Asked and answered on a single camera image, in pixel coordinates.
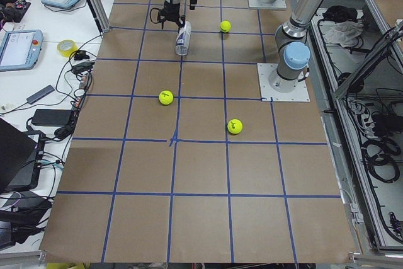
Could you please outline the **grey usb dock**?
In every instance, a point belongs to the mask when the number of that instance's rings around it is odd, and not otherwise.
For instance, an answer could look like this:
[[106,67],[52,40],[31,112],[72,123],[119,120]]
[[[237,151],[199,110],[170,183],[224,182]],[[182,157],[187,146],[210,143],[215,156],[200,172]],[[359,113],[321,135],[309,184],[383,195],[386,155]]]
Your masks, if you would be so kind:
[[47,95],[49,95],[50,93],[52,93],[54,91],[55,91],[55,88],[52,85],[48,85],[48,86],[40,89],[36,93],[32,94],[31,96],[27,97],[26,102],[29,105],[33,105],[34,103],[36,103],[37,101],[46,97]]

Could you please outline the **tennis ball left front corner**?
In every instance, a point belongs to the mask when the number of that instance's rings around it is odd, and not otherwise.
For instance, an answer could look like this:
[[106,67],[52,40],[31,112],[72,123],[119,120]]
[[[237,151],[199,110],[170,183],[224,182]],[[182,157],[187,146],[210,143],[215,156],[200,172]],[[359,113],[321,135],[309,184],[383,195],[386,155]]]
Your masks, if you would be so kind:
[[243,123],[239,119],[233,118],[227,122],[227,130],[232,135],[240,134],[243,130]]

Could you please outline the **black usb hub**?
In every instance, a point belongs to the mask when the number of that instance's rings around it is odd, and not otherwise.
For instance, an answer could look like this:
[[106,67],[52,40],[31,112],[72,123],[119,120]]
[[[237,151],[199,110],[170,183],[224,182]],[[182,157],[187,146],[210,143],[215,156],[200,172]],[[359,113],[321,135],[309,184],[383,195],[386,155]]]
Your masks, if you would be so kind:
[[94,66],[94,62],[81,62],[71,67],[73,74],[78,75],[90,71]]

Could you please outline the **tennis ball near gripper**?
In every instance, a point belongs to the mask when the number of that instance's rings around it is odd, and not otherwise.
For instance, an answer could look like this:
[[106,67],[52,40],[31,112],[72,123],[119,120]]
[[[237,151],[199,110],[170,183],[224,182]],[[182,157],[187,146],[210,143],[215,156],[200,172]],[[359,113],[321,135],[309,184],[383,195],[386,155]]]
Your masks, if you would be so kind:
[[170,105],[174,101],[174,95],[169,90],[163,90],[159,93],[159,102],[162,105]]

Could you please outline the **yellow tape roll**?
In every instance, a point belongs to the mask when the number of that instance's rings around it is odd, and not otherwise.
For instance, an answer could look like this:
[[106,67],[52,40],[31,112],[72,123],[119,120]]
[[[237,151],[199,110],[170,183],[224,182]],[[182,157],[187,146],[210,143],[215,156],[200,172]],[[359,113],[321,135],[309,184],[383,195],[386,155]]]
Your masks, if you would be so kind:
[[57,50],[61,56],[68,58],[70,57],[70,55],[78,50],[78,46],[75,41],[65,39],[57,44]]

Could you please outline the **white cloth rag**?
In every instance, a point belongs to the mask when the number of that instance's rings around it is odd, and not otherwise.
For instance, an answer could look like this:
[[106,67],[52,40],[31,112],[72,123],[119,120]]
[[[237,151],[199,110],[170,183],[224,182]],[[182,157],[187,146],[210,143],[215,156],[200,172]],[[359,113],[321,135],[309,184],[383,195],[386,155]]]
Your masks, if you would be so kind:
[[332,25],[324,34],[326,43],[338,44],[343,48],[353,47],[362,34],[364,26],[361,23],[345,21]]

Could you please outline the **black laptop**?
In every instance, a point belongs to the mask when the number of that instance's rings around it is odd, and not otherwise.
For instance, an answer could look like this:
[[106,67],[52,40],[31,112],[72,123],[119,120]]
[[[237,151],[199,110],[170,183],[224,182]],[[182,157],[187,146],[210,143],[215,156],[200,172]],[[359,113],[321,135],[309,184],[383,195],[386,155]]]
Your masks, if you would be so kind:
[[39,130],[22,132],[1,120],[1,193],[37,187],[44,137]]

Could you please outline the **black power adapter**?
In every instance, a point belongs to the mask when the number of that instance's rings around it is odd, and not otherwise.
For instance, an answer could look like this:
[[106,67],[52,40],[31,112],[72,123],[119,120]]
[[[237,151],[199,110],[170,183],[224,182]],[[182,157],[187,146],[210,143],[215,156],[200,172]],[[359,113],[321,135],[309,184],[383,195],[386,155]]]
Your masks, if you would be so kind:
[[69,123],[71,115],[71,110],[37,109],[33,115],[31,124],[44,127],[61,127]]

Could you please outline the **tennis ball centre front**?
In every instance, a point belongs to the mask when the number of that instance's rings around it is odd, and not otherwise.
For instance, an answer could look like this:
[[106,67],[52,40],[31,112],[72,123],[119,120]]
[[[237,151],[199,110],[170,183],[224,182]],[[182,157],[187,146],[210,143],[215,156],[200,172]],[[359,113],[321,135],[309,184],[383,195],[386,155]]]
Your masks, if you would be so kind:
[[231,31],[231,29],[232,29],[232,25],[228,20],[223,20],[220,23],[220,31],[222,33],[229,33]]

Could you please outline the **clear Wilson tennis ball can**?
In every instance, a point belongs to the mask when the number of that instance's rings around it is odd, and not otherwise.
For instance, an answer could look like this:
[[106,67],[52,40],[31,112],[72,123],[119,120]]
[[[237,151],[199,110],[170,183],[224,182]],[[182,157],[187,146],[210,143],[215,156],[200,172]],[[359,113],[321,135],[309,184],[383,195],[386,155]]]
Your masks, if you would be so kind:
[[188,54],[191,40],[191,23],[186,21],[184,27],[179,29],[176,38],[175,52],[177,55],[185,56]]

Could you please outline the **teach pendant near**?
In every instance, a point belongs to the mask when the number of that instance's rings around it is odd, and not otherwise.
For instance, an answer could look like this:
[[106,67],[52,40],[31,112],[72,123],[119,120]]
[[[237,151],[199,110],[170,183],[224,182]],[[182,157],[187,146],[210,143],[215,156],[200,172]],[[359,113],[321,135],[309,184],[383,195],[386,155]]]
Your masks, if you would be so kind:
[[42,49],[41,30],[17,30],[5,34],[1,43],[1,72],[34,68]]

